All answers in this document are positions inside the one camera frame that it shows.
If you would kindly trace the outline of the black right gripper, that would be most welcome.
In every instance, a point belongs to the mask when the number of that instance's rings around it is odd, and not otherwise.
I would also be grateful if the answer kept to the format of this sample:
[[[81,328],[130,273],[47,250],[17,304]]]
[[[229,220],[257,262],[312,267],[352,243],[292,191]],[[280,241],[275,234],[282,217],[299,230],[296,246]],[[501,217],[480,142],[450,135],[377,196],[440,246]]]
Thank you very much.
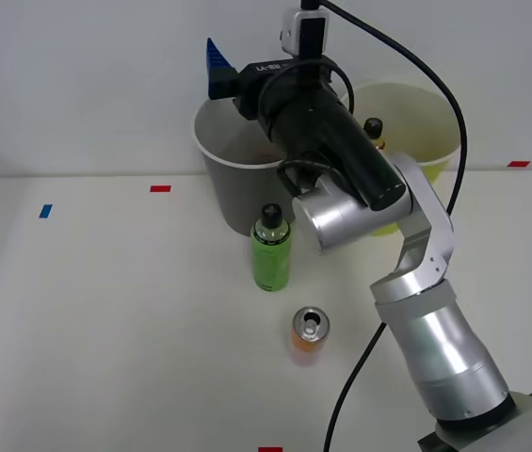
[[[297,70],[277,77],[262,95],[266,82],[286,67],[295,65],[298,62],[295,58],[251,63],[239,73],[211,38],[206,41],[205,56],[208,98],[234,97],[234,106],[248,121],[272,121],[284,105],[298,96]]]

